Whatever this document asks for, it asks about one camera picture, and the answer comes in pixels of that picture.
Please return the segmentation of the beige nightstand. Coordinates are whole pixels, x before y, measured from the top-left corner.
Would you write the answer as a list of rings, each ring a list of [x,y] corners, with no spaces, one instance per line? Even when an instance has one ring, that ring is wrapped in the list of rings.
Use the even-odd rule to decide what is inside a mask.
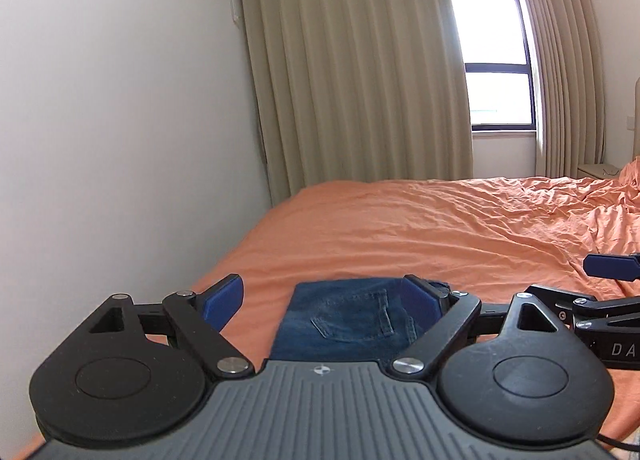
[[[592,179],[615,179],[620,175],[620,168],[611,164],[586,164],[582,163],[577,166],[578,178]]]

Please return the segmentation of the beige padded headboard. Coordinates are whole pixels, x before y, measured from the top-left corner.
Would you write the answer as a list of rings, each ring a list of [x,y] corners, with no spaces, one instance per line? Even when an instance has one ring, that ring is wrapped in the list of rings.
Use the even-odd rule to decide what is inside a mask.
[[[640,157],[640,78],[634,85],[634,157]]]

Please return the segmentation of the beige curtain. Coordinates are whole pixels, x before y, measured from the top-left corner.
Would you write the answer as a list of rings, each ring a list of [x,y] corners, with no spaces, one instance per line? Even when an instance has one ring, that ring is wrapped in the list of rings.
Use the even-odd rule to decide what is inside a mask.
[[[575,177],[605,149],[600,32],[591,0],[524,0],[535,53],[536,172]]]
[[[468,179],[451,0],[242,0],[269,191]]]

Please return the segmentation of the dark framed window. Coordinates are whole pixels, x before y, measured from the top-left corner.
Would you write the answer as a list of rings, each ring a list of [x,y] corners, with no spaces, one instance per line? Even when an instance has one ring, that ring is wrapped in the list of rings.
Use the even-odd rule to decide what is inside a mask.
[[[474,131],[536,127],[532,59],[520,0],[451,0]]]

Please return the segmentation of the beige right curtain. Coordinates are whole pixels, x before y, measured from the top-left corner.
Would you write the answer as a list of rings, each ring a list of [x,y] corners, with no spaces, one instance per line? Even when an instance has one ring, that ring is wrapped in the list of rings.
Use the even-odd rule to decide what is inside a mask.
[[[600,32],[591,0],[524,0],[535,53],[536,172],[575,177],[605,149]]]

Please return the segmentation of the blue denim pants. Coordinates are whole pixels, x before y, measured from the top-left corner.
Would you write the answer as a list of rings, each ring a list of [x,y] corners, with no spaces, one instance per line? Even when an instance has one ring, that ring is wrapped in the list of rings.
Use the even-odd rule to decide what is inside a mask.
[[[425,333],[401,305],[402,278],[297,284],[269,358],[389,364]]]

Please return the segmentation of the orange bed sheet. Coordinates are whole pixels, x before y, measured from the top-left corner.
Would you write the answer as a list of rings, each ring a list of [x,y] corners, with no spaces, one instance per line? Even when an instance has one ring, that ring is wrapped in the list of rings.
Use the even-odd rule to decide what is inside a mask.
[[[608,369],[533,294],[639,297],[588,254],[639,254],[639,173],[334,181],[272,209],[195,289],[107,298],[37,368],[39,459],[606,459],[639,427]],[[195,307],[236,273],[217,332]],[[414,275],[445,316],[387,365],[269,358],[297,284]]]

